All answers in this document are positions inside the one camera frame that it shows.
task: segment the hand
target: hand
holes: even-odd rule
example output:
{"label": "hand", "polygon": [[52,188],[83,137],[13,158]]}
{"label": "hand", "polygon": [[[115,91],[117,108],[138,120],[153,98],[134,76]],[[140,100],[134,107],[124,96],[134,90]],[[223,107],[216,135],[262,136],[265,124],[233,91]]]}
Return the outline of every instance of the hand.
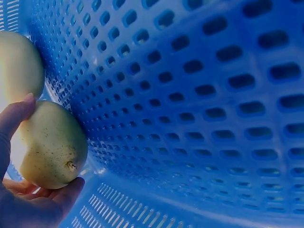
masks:
{"label": "hand", "polygon": [[9,105],[0,114],[0,227],[48,228],[56,227],[69,213],[85,181],[76,178],[58,190],[38,189],[24,180],[20,183],[4,179],[10,162],[10,140],[20,123],[35,110],[33,94],[23,102]]}

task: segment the fingernail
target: fingernail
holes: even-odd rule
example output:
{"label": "fingernail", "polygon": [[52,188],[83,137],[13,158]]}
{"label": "fingernail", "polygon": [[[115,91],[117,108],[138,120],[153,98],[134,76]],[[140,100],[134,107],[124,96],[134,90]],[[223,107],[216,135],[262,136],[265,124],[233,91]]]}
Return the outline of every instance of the fingernail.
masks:
{"label": "fingernail", "polygon": [[27,94],[25,96],[25,98],[23,99],[23,101],[25,101],[25,102],[31,102],[31,101],[33,101],[33,99],[34,99],[33,93],[29,93],[29,94]]}

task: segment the blue plastic basket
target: blue plastic basket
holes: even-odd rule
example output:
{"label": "blue plastic basket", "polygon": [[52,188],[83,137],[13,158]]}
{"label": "blue plastic basket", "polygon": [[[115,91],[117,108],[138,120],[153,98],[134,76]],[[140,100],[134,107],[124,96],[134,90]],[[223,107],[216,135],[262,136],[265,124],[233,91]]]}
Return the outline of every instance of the blue plastic basket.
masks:
{"label": "blue plastic basket", "polygon": [[[0,0],[85,129],[62,227],[303,227],[304,0]],[[18,174],[10,167],[10,173]]]}

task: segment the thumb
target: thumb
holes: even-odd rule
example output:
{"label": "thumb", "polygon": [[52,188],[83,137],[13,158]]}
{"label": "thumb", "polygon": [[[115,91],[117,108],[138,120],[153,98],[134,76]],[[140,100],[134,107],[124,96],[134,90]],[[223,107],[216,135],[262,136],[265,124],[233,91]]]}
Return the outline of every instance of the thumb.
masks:
{"label": "thumb", "polygon": [[10,162],[10,140],[22,121],[35,111],[34,95],[28,94],[22,102],[7,106],[0,114],[0,180],[2,181]]}

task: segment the round fruit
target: round fruit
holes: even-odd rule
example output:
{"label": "round fruit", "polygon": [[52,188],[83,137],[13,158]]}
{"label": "round fruit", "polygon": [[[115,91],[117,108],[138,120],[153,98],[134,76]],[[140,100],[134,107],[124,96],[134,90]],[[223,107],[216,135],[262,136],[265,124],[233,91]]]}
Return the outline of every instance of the round fruit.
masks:
{"label": "round fruit", "polygon": [[41,96],[43,63],[29,39],[15,32],[0,32],[0,60],[0,91],[7,103],[19,102],[29,93]]}
{"label": "round fruit", "polygon": [[87,158],[86,136],[65,108],[38,101],[34,114],[19,130],[28,149],[20,167],[26,180],[59,189],[79,175]]}

